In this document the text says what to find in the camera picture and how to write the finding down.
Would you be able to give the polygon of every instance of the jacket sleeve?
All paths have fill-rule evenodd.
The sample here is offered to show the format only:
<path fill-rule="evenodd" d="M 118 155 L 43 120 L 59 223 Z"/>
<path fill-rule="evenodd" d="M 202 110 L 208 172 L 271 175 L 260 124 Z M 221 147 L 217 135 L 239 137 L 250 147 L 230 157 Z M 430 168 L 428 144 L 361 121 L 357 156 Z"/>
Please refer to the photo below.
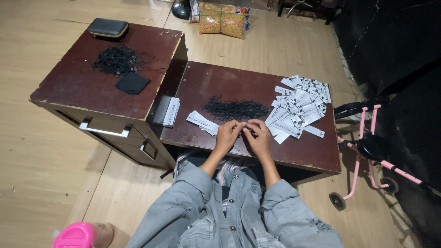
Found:
<path fill-rule="evenodd" d="M 211 190 L 212 181 L 201 168 L 180 174 L 147 210 L 126 248 L 177 247 L 185 227 L 208 202 Z"/>
<path fill-rule="evenodd" d="M 261 206 L 268 232 L 286 247 L 340 248 L 339 234 L 318 219 L 285 180 L 273 184 Z"/>

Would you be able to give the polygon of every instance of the dark wooden tabletop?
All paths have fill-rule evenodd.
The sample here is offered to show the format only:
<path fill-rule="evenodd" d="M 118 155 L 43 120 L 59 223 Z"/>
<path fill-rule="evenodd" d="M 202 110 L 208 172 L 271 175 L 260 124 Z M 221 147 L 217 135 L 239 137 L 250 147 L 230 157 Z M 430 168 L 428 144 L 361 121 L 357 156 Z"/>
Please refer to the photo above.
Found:
<path fill-rule="evenodd" d="M 86 30 L 32 93 L 30 100 L 145 119 L 182 35 L 182 31 L 130 24 L 124 40 L 111 42 L 96 39 Z M 138 95 L 126 94 L 115 87 L 121 77 L 92 68 L 100 52 L 123 44 L 135 50 L 144 61 L 150 61 L 140 66 L 139 74 L 151 81 Z"/>
<path fill-rule="evenodd" d="M 176 121 L 173 128 L 164 129 L 161 135 L 162 142 L 213 149 L 216 136 L 211 136 L 195 124 L 186 121 L 187 116 L 196 110 L 208 120 L 218 125 L 223 124 L 201 109 L 201 104 L 216 94 L 222 94 L 223 100 L 253 99 L 272 109 L 271 103 L 276 99 L 276 95 L 280 95 L 274 92 L 275 86 L 286 87 L 280 83 L 282 78 L 284 77 L 189 61 L 176 94 L 181 104 Z M 332 104 L 328 104 L 325 116 L 312 126 L 324 131 L 324 138 L 303 132 L 299 140 L 288 137 L 280 145 L 273 140 L 271 153 L 274 160 L 291 167 L 329 174 L 340 173 Z M 246 139 L 242 136 L 236 141 L 231 154 L 253 156 Z"/>

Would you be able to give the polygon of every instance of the hand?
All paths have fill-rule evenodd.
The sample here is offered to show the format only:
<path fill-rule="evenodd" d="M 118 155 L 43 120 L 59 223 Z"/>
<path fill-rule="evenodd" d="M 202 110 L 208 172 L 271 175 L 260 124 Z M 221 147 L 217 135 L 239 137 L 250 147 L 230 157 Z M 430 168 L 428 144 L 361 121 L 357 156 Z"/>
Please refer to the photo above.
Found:
<path fill-rule="evenodd" d="M 236 120 L 229 121 L 217 129 L 216 147 L 214 150 L 226 155 L 231 147 L 236 143 L 240 130 L 246 125 L 246 122 L 238 122 Z"/>
<path fill-rule="evenodd" d="M 250 143 L 251 149 L 257 155 L 257 157 L 262 159 L 270 159 L 271 152 L 269 149 L 269 144 L 271 142 L 271 134 L 269 133 L 268 128 L 265 125 L 265 122 L 262 120 L 252 119 L 249 120 L 246 124 L 246 127 L 253 130 L 257 135 L 257 138 L 254 138 L 253 135 L 247 128 L 243 128 L 243 133 L 247 137 L 248 142 Z"/>

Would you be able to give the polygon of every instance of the gray denim jacket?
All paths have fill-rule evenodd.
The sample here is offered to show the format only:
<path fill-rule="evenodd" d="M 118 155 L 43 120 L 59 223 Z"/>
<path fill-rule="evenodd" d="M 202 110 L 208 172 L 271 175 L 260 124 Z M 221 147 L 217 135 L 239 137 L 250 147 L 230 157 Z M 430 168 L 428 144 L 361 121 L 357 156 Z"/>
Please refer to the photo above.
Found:
<path fill-rule="evenodd" d="M 339 248 L 340 236 L 319 220 L 285 180 L 262 197 L 260 184 L 236 169 L 227 217 L 222 187 L 188 161 L 150 206 L 126 248 Z"/>

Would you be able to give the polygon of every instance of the metal drawer handle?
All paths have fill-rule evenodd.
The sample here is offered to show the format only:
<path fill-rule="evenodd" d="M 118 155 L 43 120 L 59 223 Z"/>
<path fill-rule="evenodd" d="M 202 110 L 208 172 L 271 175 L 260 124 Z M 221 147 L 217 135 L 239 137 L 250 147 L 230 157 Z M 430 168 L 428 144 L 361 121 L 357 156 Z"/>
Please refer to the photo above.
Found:
<path fill-rule="evenodd" d="M 90 132 L 97 132 L 97 133 L 102 133 L 102 134 L 108 134 L 108 135 L 113 135 L 113 136 L 119 136 L 119 137 L 124 137 L 127 138 L 129 136 L 130 131 L 132 130 L 132 125 L 126 125 L 126 127 L 124 128 L 122 133 L 114 133 L 114 132 L 109 132 L 109 131 L 104 131 L 104 130 L 100 130 L 100 129 L 94 129 L 94 128 L 88 128 L 87 126 L 90 124 L 90 122 L 92 121 L 92 118 L 84 118 L 83 122 L 80 124 L 79 128 L 81 130 L 86 130 L 86 131 L 90 131 Z"/>
<path fill-rule="evenodd" d="M 142 151 L 145 155 L 147 155 L 149 158 L 151 158 L 153 161 L 155 161 L 155 159 L 156 159 L 156 155 L 158 154 L 158 151 L 155 149 L 155 153 L 153 154 L 153 156 L 150 155 L 148 152 L 146 152 L 145 148 L 146 148 L 148 142 L 149 142 L 149 141 L 146 140 L 146 141 L 144 141 L 144 143 L 142 143 L 141 151 Z"/>

